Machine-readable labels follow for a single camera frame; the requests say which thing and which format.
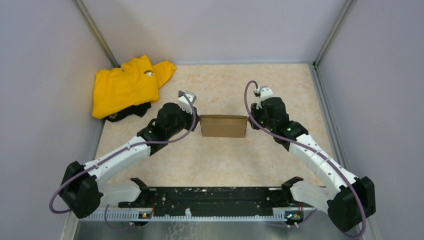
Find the brown cardboard box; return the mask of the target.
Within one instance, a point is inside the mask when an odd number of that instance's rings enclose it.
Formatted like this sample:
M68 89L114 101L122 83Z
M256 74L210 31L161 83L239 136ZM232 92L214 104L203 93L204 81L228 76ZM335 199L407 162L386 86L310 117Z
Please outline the brown cardboard box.
M244 138L248 117L244 115L203 114L200 128L203 137Z

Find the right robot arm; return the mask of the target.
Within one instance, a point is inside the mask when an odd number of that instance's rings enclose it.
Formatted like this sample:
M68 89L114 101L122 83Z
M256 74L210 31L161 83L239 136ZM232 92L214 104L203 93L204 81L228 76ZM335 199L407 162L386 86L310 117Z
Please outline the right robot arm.
M338 164L318 146L308 130L289 119L280 97L261 103L245 103L248 121L255 130L263 130L289 153L297 156L318 177L317 186L295 176L282 184L281 199L287 206L306 203L328 215L342 232L348 232L376 213L373 181L359 178Z

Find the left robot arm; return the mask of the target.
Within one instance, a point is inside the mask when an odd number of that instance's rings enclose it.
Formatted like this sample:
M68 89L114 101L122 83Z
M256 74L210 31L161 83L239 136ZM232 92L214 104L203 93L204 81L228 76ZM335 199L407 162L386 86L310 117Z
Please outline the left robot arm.
M70 163L53 195L59 196L77 218L91 215L108 204L105 186L109 179L172 143L172 137L182 130L194 131L199 120L196 107L165 103L157 117L121 147L85 164Z

